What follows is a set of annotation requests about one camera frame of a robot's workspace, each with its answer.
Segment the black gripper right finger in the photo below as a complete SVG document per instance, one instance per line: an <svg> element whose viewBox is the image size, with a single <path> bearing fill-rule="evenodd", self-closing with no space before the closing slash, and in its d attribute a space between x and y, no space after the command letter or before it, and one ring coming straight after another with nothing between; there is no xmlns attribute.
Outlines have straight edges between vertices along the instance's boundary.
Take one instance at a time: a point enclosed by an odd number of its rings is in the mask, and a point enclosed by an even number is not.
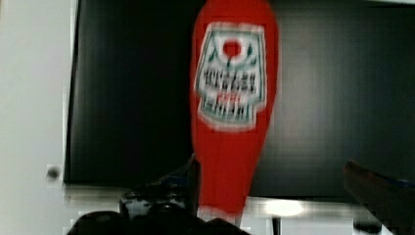
<svg viewBox="0 0 415 235"><path fill-rule="evenodd" d="M414 183L372 171L355 161L343 169L349 194L392 235L414 235Z"/></svg>

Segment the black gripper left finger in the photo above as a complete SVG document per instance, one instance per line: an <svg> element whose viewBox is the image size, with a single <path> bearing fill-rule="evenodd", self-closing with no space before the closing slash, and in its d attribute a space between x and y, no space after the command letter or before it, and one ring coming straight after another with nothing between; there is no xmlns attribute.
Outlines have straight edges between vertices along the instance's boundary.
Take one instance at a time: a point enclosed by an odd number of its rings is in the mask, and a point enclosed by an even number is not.
<svg viewBox="0 0 415 235"><path fill-rule="evenodd" d="M200 163L193 154L183 166L155 182L139 185L119 199L119 212L128 219L156 207L179 208L196 214L200 195Z"/></svg>

